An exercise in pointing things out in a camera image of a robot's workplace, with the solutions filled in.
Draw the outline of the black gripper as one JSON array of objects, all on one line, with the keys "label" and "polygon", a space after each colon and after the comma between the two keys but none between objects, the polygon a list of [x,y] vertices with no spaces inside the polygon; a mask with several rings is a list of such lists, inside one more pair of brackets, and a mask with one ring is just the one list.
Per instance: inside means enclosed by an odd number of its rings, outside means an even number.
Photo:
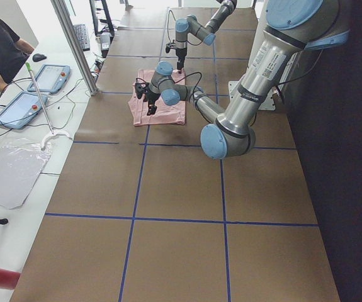
[{"label": "black gripper", "polygon": [[176,47],[176,55],[178,57],[177,71],[179,74],[181,74],[184,69],[184,60],[187,56],[188,43],[187,42],[180,42],[180,43],[176,42],[175,47]]},{"label": "black gripper", "polygon": [[147,116],[155,115],[157,111],[157,106],[155,103],[160,98],[160,96],[161,93],[153,91],[150,86],[146,88],[145,98],[148,103]]}]

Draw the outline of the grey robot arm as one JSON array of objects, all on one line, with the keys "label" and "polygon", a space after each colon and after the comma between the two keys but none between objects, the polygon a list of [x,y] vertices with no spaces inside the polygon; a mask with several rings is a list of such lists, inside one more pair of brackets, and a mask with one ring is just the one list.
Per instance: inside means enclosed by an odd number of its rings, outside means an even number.
[{"label": "grey robot arm", "polygon": [[235,0],[218,1],[218,3],[220,3],[220,7],[206,25],[200,24],[195,15],[188,15],[185,18],[176,20],[175,39],[166,45],[166,53],[169,53],[172,49],[175,50],[179,73],[184,69],[184,62],[188,52],[188,35],[193,35],[205,45],[212,45],[215,40],[215,33],[237,8],[237,1]]},{"label": "grey robot arm", "polygon": [[240,156],[254,146],[249,122],[269,91],[280,84],[294,53],[342,45],[349,35],[351,1],[269,1],[265,9],[264,40],[237,83],[230,104],[222,108],[198,86],[176,84],[170,63],[159,62],[149,82],[135,84],[139,99],[156,112],[156,101],[168,106],[189,101],[207,120],[200,135],[204,153],[212,159]]}]

